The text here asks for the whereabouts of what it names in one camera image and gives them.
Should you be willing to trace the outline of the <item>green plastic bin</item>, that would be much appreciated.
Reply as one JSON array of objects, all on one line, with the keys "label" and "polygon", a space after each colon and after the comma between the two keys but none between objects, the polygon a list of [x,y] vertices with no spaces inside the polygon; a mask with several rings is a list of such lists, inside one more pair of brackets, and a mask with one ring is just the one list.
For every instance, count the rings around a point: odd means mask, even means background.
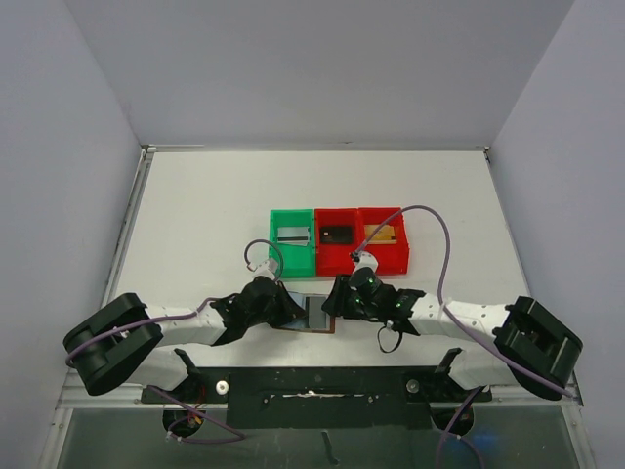
[{"label": "green plastic bin", "polygon": [[270,256],[283,261],[283,279],[308,278],[316,274],[315,221],[312,209],[270,212]]}]

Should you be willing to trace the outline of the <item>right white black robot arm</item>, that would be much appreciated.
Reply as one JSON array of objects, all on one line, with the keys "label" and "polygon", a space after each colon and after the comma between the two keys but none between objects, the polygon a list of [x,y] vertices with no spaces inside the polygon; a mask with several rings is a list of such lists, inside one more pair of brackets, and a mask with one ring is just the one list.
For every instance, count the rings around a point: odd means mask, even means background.
[{"label": "right white black robot arm", "polygon": [[581,339],[538,301],[512,304],[443,301],[416,289],[396,289],[371,270],[336,277],[321,306],[332,317],[379,322],[399,335],[472,341],[484,351],[460,351],[435,375],[437,392],[458,399],[477,387],[518,383],[531,394],[558,401],[583,350]]}]

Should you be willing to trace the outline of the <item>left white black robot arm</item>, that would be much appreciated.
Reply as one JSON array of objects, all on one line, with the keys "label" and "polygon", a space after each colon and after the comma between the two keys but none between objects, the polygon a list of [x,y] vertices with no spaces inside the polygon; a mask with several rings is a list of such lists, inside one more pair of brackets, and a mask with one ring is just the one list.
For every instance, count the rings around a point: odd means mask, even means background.
[{"label": "left white black robot arm", "polygon": [[176,401],[195,396],[195,365],[182,349],[233,343],[259,324],[282,328],[307,315],[281,281],[255,277],[238,293],[209,297],[193,309],[154,307],[124,293],[63,339],[65,363],[91,396],[130,383],[154,386]]}]

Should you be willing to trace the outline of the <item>silver credit card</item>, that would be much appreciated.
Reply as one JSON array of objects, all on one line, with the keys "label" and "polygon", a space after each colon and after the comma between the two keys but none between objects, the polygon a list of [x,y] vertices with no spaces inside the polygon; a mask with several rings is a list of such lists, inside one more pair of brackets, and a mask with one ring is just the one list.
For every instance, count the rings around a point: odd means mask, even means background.
[{"label": "silver credit card", "polygon": [[280,226],[277,228],[278,244],[308,246],[311,241],[311,230],[308,226]]}]

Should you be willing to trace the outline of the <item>red plastic bin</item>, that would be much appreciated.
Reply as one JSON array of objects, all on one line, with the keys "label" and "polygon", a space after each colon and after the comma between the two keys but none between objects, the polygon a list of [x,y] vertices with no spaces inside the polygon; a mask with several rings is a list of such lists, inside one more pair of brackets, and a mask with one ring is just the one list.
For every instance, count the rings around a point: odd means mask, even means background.
[{"label": "red plastic bin", "polygon": [[[351,254],[362,242],[362,227],[356,208],[316,208],[314,210],[316,242],[316,275],[334,277],[338,274],[350,274],[354,263]],[[350,245],[328,245],[319,242],[322,226],[347,225],[354,230],[354,242]]]},{"label": "red plastic bin", "polygon": [[[365,225],[381,225],[387,218],[400,210],[399,207],[359,207],[357,209],[362,227],[362,241],[365,241]],[[376,257],[379,263],[377,273],[382,276],[400,276],[408,271],[410,247],[402,215],[396,215],[386,225],[396,230],[396,244],[381,245],[367,243],[364,250]]]}]

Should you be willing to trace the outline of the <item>brown leather card holder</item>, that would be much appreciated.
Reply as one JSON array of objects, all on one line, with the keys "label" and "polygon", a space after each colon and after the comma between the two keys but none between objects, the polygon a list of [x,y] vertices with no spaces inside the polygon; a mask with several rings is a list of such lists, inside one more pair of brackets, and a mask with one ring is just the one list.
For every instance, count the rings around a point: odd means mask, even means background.
[{"label": "brown leather card holder", "polygon": [[335,318],[325,313],[321,306],[327,299],[326,295],[289,291],[289,297],[302,309],[305,315],[291,322],[274,327],[276,330],[300,333],[334,334]]}]

